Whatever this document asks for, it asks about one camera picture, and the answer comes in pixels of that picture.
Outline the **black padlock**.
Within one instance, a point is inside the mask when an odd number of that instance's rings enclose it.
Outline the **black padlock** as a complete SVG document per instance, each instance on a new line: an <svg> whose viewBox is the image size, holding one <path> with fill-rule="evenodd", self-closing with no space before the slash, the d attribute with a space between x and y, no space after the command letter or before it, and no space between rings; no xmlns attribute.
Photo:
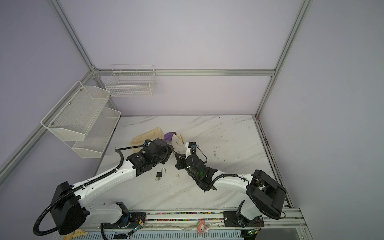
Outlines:
<svg viewBox="0 0 384 240"><path fill-rule="evenodd" d="M162 179L163 174L166 173L166 169L162 168L160 172L157 172L155 181L158 182Z"/></svg>

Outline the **brass padlock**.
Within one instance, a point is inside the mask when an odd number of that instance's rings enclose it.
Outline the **brass padlock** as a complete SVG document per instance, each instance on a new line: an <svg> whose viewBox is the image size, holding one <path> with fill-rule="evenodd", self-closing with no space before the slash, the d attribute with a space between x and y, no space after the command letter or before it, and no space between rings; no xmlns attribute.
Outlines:
<svg viewBox="0 0 384 240"><path fill-rule="evenodd" d="M177 163L175 164L175 168L177 170L184 170L186 168L186 155L175 154L175 158L177 160Z"/></svg>

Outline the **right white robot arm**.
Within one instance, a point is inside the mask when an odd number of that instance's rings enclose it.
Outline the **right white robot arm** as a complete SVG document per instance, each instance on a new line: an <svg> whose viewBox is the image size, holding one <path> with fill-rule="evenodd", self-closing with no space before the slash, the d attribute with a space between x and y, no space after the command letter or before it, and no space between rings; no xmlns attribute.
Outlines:
<svg viewBox="0 0 384 240"><path fill-rule="evenodd" d="M203 191L228 190L244 194L236 211L225 211L226 227L263 227L263 216L273 220L285 218L283 206L287 190L262 170L252 174L230 174L207 166L196 153L195 142L186 143L186 153L176 154L178 170L187 171Z"/></svg>

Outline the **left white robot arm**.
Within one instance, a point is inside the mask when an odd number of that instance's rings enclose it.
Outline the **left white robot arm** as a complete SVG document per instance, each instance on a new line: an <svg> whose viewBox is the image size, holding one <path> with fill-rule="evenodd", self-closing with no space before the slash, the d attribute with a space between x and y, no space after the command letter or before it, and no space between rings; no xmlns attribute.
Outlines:
<svg viewBox="0 0 384 240"><path fill-rule="evenodd" d="M58 185L51 204L40 214L33 226L36 236L54 232L67 235L83 224L99 223L116 225L125 229L132 222L132 215L122 202L92 207L90 204L101 194L115 186L137 178L158 164L165 164L173 152L173 147L161 139L146 140L139 151L124 157L125 148L116 149L120 156L119 164L93 178L70 185Z"/></svg>

